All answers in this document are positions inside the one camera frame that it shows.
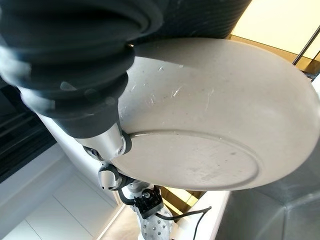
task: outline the black cable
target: black cable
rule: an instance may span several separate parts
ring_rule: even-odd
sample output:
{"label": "black cable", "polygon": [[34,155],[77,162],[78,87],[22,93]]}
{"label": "black cable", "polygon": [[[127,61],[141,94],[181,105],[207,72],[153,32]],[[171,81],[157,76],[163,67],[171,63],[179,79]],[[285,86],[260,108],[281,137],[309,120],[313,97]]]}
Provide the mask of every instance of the black cable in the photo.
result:
{"label": "black cable", "polygon": [[124,193],[122,192],[122,189],[118,190],[119,193],[119,197],[121,199],[121,201],[125,204],[125,205],[134,205],[135,204],[135,200],[133,199],[128,199],[125,197]]}
{"label": "black cable", "polygon": [[178,216],[163,216],[159,213],[156,213],[155,215],[160,218],[160,219],[163,219],[163,220],[168,220],[168,221],[171,221],[171,220],[176,220],[176,219],[181,219],[181,218],[184,218],[186,216],[190,216],[190,215],[194,215],[194,214],[201,214],[201,217],[199,218],[198,222],[196,223],[196,226],[195,226],[195,229],[194,229],[194,235],[193,235],[193,240],[196,239],[196,235],[197,235],[197,230],[198,230],[198,226],[199,226],[199,223],[201,221],[201,219],[204,217],[204,215],[211,209],[212,207],[209,206],[205,209],[202,209],[202,210],[197,210],[197,211],[190,211],[190,212],[187,212],[187,213],[184,213],[184,214],[181,214],[181,215],[178,215]]}

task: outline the wooden surface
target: wooden surface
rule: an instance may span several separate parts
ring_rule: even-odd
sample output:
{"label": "wooden surface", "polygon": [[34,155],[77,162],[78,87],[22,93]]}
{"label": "wooden surface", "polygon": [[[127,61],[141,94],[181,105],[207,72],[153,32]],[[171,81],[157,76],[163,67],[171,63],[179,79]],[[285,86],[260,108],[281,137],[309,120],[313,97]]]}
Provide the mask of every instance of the wooden surface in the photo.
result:
{"label": "wooden surface", "polygon": [[137,240],[139,233],[136,213],[125,206],[100,240]]}

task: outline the scratch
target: scratch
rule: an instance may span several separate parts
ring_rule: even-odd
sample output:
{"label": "scratch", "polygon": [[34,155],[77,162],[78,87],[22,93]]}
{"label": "scratch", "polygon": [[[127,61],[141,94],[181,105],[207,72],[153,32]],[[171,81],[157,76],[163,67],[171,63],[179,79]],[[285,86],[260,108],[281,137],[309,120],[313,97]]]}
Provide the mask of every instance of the scratch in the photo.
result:
{"label": "scratch", "polygon": [[204,111],[206,112],[209,108],[209,104],[210,104],[210,98],[211,98],[211,95],[214,93],[215,89],[212,88],[212,91],[208,93],[208,100],[206,101],[206,106],[205,106],[205,109]]}
{"label": "scratch", "polygon": [[131,89],[131,92],[135,89],[135,87],[137,86],[137,84],[135,84],[132,89]]}
{"label": "scratch", "polygon": [[180,91],[180,89],[183,87],[184,85],[181,85],[176,91],[175,91],[175,93],[172,95],[172,96],[176,96],[177,95],[177,93]]}

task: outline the white wall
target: white wall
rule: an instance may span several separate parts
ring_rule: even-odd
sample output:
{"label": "white wall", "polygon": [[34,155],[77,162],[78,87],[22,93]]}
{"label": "white wall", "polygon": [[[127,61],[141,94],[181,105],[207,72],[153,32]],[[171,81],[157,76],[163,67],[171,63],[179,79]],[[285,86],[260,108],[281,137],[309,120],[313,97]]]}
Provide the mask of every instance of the white wall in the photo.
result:
{"label": "white wall", "polygon": [[117,206],[57,144],[1,183],[0,193],[4,240],[91,240]]}

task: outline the perforated metal part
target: perforated metal part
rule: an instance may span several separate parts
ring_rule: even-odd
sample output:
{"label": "perforated metal part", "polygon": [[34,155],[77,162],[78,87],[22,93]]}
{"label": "perforated metal part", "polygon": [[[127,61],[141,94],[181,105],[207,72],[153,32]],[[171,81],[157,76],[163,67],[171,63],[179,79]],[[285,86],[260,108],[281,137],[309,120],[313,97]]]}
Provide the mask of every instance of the perforated metal part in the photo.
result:
{"label": "perforated metal part", "polygon": [[[158,211],[158,213],[167,217],[172,217],[171,212],[165,206]],[[170,240],[172,226],[172,221],[163,220],[152,215],[147,219],[142,219],[141,221],[142,236],[145,240]]]}

